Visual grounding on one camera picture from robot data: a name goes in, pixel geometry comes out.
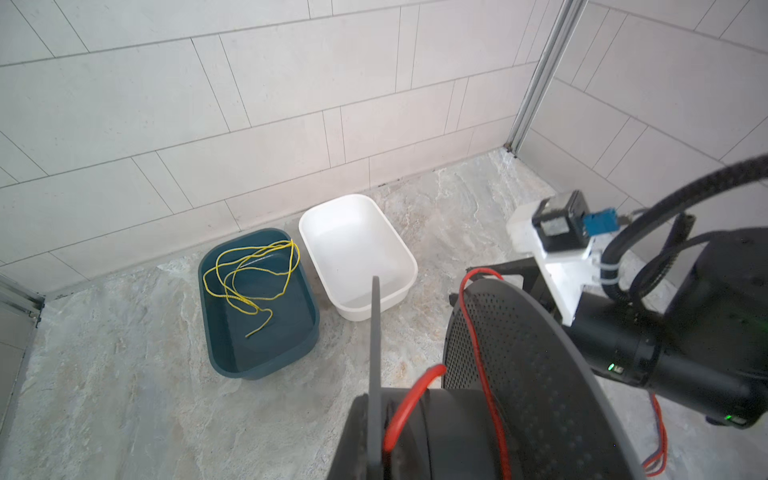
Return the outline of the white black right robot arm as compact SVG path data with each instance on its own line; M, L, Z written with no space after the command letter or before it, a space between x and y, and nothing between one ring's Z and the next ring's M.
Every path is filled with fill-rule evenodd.
M767 231L695 234L691 208L766 176L757 155L628 215L552 196L509 222L518 260L469 275L522 277L595 374L745 429L767 410Z

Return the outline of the grey perforated cable spool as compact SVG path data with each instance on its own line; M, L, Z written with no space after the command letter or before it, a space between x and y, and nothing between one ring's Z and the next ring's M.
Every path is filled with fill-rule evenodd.
M552 316L487 269L460 286L442 360L408 389L381 383L383 479L640 479L631 443Z

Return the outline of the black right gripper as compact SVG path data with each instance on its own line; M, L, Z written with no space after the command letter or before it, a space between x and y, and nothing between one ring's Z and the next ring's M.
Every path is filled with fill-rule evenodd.
M572 323L562 326L591 367L624 384L666 382L666 340L662 315L632 304L584 293Z

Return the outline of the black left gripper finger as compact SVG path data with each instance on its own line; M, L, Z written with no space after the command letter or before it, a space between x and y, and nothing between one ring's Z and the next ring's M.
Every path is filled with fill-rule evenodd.
M363 394L350 407L327 479L383 479L384 420L380 396Z

